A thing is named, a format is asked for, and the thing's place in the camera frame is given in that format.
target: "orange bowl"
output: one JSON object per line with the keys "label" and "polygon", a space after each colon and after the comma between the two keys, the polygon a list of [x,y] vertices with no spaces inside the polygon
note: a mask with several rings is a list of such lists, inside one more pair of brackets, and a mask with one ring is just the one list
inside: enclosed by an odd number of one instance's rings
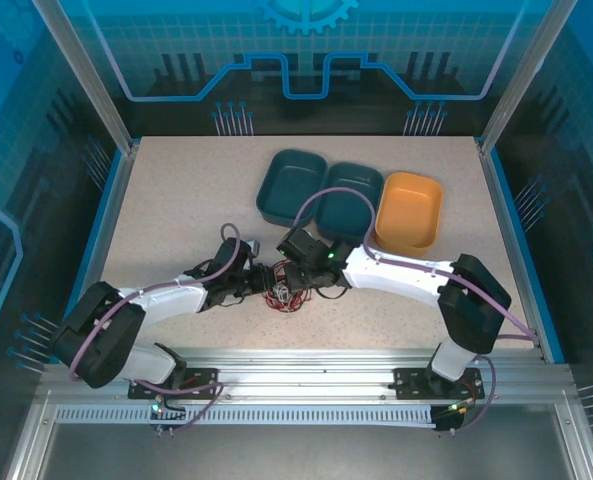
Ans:
{"label": "orange bowl", "polygon": [[385,181],[374,240],[382,249],[420,257],[438,236],[443,187],[431,178],[394,173]]}

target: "gear logo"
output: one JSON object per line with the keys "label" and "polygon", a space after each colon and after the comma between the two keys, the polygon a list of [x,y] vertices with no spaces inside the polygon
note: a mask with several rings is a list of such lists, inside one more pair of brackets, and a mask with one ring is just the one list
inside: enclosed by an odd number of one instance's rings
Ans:
{"label": "gear logo", "polygon": [[274,20],[276,28],[287,27],[289,33],[308,35],[315,30],[323,33],[326,27],[336,28],[338,19],[349,18],[350,8],[358,7],[357,0],[261,0],[260,8],[266,20]]}
{"label": "gear logo", "polygon": [[0,33],[21,49],[34,33],[34,14],[30,0],[0,0]]}

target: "transparent acrylic panel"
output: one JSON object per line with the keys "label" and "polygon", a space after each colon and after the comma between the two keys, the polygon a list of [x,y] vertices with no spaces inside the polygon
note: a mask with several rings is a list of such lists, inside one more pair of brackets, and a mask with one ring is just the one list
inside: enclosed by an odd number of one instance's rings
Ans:
{"label": "transparent acrylic panel", "polygon": [[133,135],[479,134],[549,5],[63,0]]}
{"label": "transparent acrylic panel", "polygon": [[565,360],[593,385],[593,0],[576,5],[497,151]]}
{"label": "transparent acrylic panel", "polygon": [[31,2],[0,3],[0,478],[114,150]]}

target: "blue edge trim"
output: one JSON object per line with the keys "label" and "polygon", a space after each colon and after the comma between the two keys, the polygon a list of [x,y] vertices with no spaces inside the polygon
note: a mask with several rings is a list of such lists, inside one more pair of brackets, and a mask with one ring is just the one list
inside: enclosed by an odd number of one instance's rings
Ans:
{"label": "blue edge trim", "polygon": [[[500,163],[500,157],[498,156],[496,148],[494,148],[491,152],[491,159],[494,164],[494,168],[496,169],[496,174],[498,175],[498,180],[503,194],[503,201],[507,205],[509,217],[512,222],[512,228],[516,233],[518,246],[520,248],[521,255],[523,256],[523,260],[525,262],[529,283],[531,285],[532,290],[534,291],[534,297],[536,298],[536,306],[540,313],[543,327],[545,329],[544,333],[547,337],[547,342],[552,352],[552,360],[554,361],[554,363],[565,363],[565,357],[563,356],[563,351],[560,347],[558,336],[556,335],[556,330],[554,328],[552,317],[549,314],[549,308],[547,307],[547,303],[545,302],[545,295],[543,294],[543,289],[540,285],[540,281],[538,280],[538,275],[536,274],[536,268],[534,267],[534,262],[532,260],[531,253],[527,245],[527,239],[525,238],[523,229],[520,226],[518,212],[516,212],[514,202],[510,201],[512,196],[509,190],[509,184],[507,183],[507,177],[505,177],[505,171],[503,170],[503,167]],[[120,160],[121,152],[119,150],[116,150],[114,160],[112,161],[112,168],[107,178],[105,190],[103,191],[103,195],[100,199],[98,210],[96,211],[96,218],[94,218],[94,224],[92,225],[92,229],[89,234],[89,240],[87,241],[87,246],[85,247],[83,259],[81,260],[80,268],[78,269],[78,275],[76,276],[76,281],[74,282],[74,287],[72,288],[72,294],[69,297],[69,302],[67,303],[66,314],[69,314],[72,308],[74,308],[74,305],[76,305],[76,302],[80,297],[83,279],[85,278],[85,273],[87,272],[87,268],[89,267],[89,262],[91,260],[92,253],[96,248],[98,234],[100,232],[100,226],[103,221],[103,216],[105,215],[105,210],[107,209],[109,195],[114,185],[114,181],[116,180],[116,173],[118,171],[118,165],[120,164]]]}
{"label": "blue edge trim", "polygon": [[92,259],[92,254],[94,253],[96,243],[98,242],[100,226],[103,223],[103,217],[105,216],[105,211],[107,210],[107,203],[109,203],[109,195],[111,194],[112,188],[114,187],[114,181],[116,181],[116,174],[118,172],[118,166],[120,165],[121,158],[121,151],[116,149],[116,153],[114,153],[114,159],[112,160],[112,168],[109,170],[109,175],[107,176],[107,181],[105,182],[105,189],[103,190],[103,195],[100,197],[98,210],[96,210],[96,217],[94,217],[94,223],[92,224],[92,229],[89,232],[87,246],[85,247],[83,258],[80,261],[80,267],[78,268],[76,281],[74,282],[74,286],[72,287],[72,293],[69,297],[69,302],[67,302],[65,315],[69,315],[69,312],[72,311],[74,305],[76,305],[80,297],[81,290],[83,288],[83,280],[85,279],[85,274],[87,273],[87,269],[89,268],[89,262]]}
{"label": "blue edge trim", "polygon": [[545,334],[546,341],[549,344],[549,348],[552,352],[552,360],[554,363],[565,363],[565,357],[563,356],[563,351],[560,348],[560,342],[558,341],[558,335],[556,335],[556,329],[554,328],[554,322],[552,321],[552,317],[549,314],[549,308],[547,307],[547,302],[545,302],[545,295],[543,294],[543,289],[540,286],[540,281],[538,280],[538,275],[536,273],[536,267],[534,266],[534,261],[532,260],[529,246],[527,245],[527,238],[525,237],[523,228],[520,225],[518,212],[516,211],[516,206],[512,201],[512,194],[509,190],[507,177],[505,177],[505,171],[503,170],[503,166],[500,163],[500,157],[498,156],[496,148],[492,149],[491,159],[492,163],[494,164],[496,174],[498,175],[500,188],[503,194],[503,201],[505,202],[505,205],[507,205],[507,210],[509,211],[509,218],[512,222],[512,228],[514,229],[516,238],[518,239],[518,247],[520,248],[520,253],[523,256],[523,260],[525,262],[529,283],[532,290],[534,291],[536,306],[540,313],[540,317],[543,322],[543,328],[545,330],[545,332],[542,333]]}

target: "black mounting bracket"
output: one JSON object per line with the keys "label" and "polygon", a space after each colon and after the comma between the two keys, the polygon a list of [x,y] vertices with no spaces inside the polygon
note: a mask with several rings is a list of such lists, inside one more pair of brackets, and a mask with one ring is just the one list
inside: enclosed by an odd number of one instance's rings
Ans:
{"label": "black mounting bracket", "polygon": [[394,383],[389,388],[396,391],[397,400],[476,400],[485,398],[480,370],[466,368],[463,376],[455,383],[431,374],[427,368],[396,368]]}
{"label": "black mounting bracket", "polygon": [[[182,380],[170,377],[165,383],[157,385],[158,387],[169,390],[185,390],[188,388],[202,387],[218,381],[218,369],[216,368],[192,368],[186,367]],[[187,393],[184,395],[174,395],[174,400],[211,400],[216,396],[217,386],[207,388],[196,393]],[[127,391],[127,398],[131,400],[154,400],[158,392],[143,387],[139,383],[131,382]]]}

